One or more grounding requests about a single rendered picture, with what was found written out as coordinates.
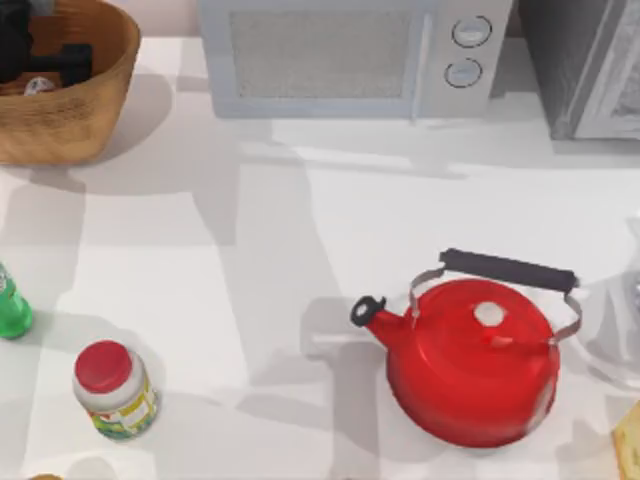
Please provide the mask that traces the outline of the microwave knob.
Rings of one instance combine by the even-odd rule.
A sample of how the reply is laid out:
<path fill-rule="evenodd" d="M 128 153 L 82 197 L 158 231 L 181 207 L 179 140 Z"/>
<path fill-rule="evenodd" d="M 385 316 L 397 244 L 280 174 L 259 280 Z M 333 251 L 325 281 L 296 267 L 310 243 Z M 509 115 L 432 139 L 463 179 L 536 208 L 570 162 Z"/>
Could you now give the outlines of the microwave knob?
<path fill-rule="evenodd" d="M 444 80 L 452 88 L 464 89 L 474 86 L 483 75 L 481 64 L 472 59 L 464 58 L 450 63 L 444 71 Z"/>
<path fill-rule="evenodd" d="M 492 24 L 484 16 L 458 20 L 452 28 L 452 39 L 461 48 L 483 45 L 492 34 Z"/>

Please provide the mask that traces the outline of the yellow bread slice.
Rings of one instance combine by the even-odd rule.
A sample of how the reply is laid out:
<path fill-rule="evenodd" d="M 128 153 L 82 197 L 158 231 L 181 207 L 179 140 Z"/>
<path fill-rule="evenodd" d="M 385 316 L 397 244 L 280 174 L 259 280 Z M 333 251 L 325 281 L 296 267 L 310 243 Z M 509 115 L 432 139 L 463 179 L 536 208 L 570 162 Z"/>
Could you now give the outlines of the yellow bread slice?
<path fill-rule="evenodd" d="M 620 480 L 640 480 L 640 401 L 612 431 Z"/>

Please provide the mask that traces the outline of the wooden basket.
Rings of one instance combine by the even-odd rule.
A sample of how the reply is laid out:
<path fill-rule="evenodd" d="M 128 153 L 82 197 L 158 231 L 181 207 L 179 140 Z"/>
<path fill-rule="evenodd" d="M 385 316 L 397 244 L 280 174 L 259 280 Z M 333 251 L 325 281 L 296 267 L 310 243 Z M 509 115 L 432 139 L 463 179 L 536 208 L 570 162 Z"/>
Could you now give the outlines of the wooden basket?
<path fill-rule="evenodd" d="M 57 72 L 23 73 L 0 84 L 0 164 L 75 164 L 105 147 L 128 92 L 140 30 L 104 0 L 28 0 L 33 55 L 53 55 L 64 44 L 90 44 L 91 78 L 63 87 Z M 45 77 L 56 89 L 24 95 L 27 82 Z"/>

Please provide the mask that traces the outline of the pale microwave oven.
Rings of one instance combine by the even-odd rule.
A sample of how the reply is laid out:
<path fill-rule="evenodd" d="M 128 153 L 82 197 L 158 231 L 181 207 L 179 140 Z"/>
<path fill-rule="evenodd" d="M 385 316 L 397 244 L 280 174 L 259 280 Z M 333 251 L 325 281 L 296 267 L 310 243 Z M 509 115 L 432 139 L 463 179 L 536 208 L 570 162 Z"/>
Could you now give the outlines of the pale microwave oven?
<path fill-rule="evenodd" d="M 198 0 L 213 108 L 221 118 L 411 119 L 423 18 L 432 12 L 423 119 L 472 118 L 488 103 L 513 0 Z M 484 16 L 490 38 L 452 39 Z M 478 61 L 456 89 L 446 67 Z"/>

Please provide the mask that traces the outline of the green bottle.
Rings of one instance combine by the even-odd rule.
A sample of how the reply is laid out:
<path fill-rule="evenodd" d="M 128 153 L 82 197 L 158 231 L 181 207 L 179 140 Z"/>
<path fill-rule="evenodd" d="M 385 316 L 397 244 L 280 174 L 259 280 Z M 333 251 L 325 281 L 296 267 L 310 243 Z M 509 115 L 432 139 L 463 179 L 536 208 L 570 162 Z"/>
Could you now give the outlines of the green bottle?
<path fill-rule="evenodd" d="M 0 338 L 14 339 L 32 326 L 32 310 L 15 281 L 0 263 Z"/>

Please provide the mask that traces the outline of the black dumbbell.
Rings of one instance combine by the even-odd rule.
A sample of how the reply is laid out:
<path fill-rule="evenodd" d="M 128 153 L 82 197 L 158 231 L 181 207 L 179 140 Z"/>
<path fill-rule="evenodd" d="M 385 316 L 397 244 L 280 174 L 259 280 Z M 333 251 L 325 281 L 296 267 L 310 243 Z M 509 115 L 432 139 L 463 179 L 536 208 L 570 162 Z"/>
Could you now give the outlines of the black dumbbell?
<path fill-rule="evenodd" d="M 90 44 L 64 44 L 53 55 L 31 53 L 31 12 L 28 0 L 0 0 L 0 84 L 8 84 L 25 72 L 57 72 L 63 87 L 89 80 L 93 67 Z"/>

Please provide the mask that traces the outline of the red kettle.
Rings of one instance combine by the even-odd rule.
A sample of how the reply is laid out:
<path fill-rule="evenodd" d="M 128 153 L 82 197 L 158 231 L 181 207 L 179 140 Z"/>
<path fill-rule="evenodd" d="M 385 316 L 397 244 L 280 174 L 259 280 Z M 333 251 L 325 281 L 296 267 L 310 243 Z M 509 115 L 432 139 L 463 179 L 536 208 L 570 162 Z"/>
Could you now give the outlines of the red kettle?
<path fill-rule="evenodd" d="M 351 322 L 386 348 L 403 411 L 443 441 L 495 448 L 518 441 L 555 400 L 561 341 L 582 323 L 571 270 L 449 248 L 420 273 L 397 315 L 361 297 Z"/>

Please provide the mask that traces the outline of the white jar with red lid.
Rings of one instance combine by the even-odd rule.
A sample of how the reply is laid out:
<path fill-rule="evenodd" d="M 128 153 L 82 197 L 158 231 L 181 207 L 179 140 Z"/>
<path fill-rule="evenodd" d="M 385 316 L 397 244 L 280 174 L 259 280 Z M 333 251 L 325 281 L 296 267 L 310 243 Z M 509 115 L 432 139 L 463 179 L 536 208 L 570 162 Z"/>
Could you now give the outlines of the white jar with red lid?
<path fill-rule="evenodd" d="M 159 411 L 159 396 L 141 357 L 114 340 L 94 342 L 79 353 L 73 391 L 94 428 L 114 441 L 140 436 Z"/>

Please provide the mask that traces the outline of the small white ball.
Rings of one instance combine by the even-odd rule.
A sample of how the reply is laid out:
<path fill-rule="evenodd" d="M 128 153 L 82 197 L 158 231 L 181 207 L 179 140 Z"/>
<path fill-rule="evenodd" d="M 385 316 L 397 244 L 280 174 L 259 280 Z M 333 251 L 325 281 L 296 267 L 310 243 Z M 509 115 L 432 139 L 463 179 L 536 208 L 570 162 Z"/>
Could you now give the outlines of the small white ball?
<path fill-rule="evenodd" d="M 39 93 L 51 92 L 51 91 L 54 91 L 55 89 L 56 89 L 56 86 L 52 81 L 50 81 L 45 77 L 38 76 L 30 79 L 27 82 L 24 88 L 24 95 L 32 96 Z"/>

